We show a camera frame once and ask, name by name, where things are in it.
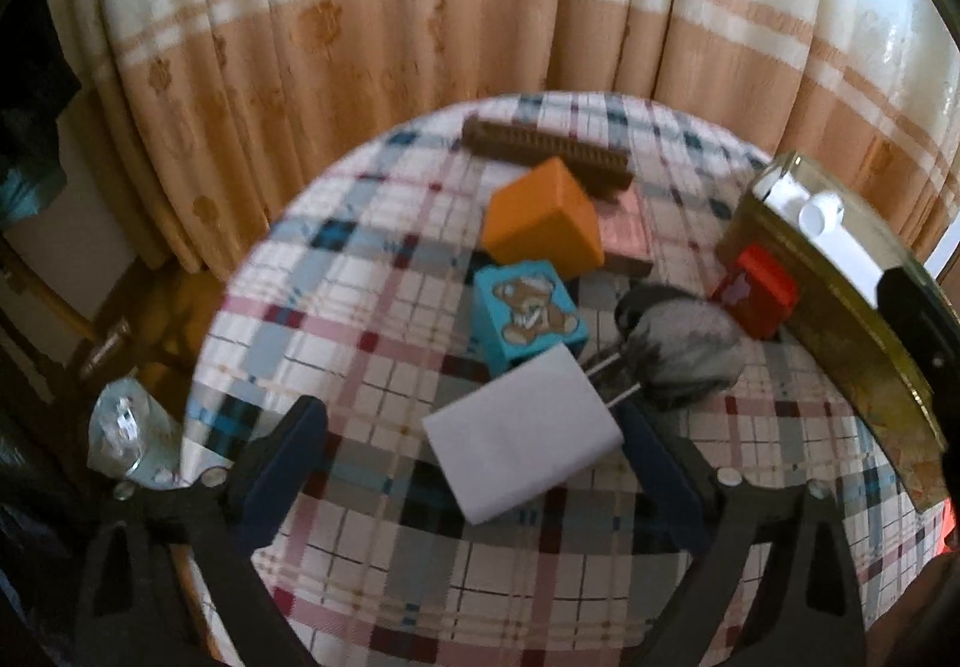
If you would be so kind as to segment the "white paper tray liner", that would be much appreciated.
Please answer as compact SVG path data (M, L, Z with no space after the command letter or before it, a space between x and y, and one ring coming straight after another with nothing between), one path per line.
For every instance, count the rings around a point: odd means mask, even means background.
M836 186L804 185L791 173L761 178L752 193L811 243L869 307L877 308L878 282L901 257L866 209Z

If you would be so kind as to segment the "cream and orange curtain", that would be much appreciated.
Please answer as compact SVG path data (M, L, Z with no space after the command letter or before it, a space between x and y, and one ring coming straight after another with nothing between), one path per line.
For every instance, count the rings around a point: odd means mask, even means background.
M314 176L456 101L620 92L810 155L919 254L958 214L931 0L50 0L88 158L148 263L228 275Z

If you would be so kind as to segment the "gold metal tin tray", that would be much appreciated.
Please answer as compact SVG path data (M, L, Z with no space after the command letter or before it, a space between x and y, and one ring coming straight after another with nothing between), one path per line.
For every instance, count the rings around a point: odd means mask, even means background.
M761 178L783 173L836 186L892 238L901 263L878 282L877 308L754 196ZM940 459L958 438L958 316L931 274L867 202L796 152L748 183L716 245L719 262L729 268L752 243L796 279L799 303L786 326L867 423L916 509L947 500Z

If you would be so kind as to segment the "plaid tablecloth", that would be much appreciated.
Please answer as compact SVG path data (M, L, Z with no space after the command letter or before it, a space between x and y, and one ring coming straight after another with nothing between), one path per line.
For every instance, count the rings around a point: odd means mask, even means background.
M958 329L817 162L615 94L364 142L229 282L208 480L317 399L245 664L862 665L944 564Z

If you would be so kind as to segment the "white paper box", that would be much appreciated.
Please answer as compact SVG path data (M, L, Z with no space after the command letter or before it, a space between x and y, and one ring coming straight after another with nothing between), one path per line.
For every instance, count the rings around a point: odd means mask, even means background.
M471 525L540 497L623 443L563 344L436 410L423 430Z

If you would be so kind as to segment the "orange flowered cube box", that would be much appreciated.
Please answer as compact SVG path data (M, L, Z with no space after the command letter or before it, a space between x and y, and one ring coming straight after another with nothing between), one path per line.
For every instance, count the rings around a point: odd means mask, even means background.
M594 202L560 158L549 158L494 191L480 248L501 266L548 261L563 280L604 265Z

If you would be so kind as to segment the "brown wooden comb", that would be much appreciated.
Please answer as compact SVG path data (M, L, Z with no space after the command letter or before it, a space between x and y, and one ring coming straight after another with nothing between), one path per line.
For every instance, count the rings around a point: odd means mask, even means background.
M612 199L635 181L626 149L597 146L529 124L503 123L472 115L462 124L460 142L480 157L529 169L558 158L590 196L601 199Z

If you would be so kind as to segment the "grey black hair brush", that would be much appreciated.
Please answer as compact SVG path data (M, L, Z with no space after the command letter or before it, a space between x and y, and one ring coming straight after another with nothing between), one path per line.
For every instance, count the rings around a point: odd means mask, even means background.
M619 339L583 363L606 404L656 412L690 407L731 389L745 368L743 332L716 303L641 282L613 311Z

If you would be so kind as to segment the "copper pink rectangular box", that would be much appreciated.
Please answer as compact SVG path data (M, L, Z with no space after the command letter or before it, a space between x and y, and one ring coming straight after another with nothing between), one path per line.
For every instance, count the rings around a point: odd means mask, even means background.
M604 252L604 269L613 274L644 279L654 266L651 238L644 220L643 202L635 186L613 201L594 201Z

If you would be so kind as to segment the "red toy brick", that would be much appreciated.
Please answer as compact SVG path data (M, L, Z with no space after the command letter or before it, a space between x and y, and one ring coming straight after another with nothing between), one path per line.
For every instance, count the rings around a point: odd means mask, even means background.
M770 341L799 303L796 279L757 243L737 254L711 300L755 341Z

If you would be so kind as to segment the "white plastic bottle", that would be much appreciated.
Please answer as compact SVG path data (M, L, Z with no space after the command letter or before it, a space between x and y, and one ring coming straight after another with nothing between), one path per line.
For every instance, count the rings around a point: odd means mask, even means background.
M797 226L805 238L817 240L838 229L843 217L844 202L841 196L833 191L820 191L800 204Z

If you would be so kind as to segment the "teal bear toy brick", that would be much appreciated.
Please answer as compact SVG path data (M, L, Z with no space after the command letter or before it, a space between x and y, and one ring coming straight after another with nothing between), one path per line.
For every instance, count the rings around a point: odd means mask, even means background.
M586 323L550 261L480 269L472 302L472 339L491 378L556 344L579 355L589 341Z

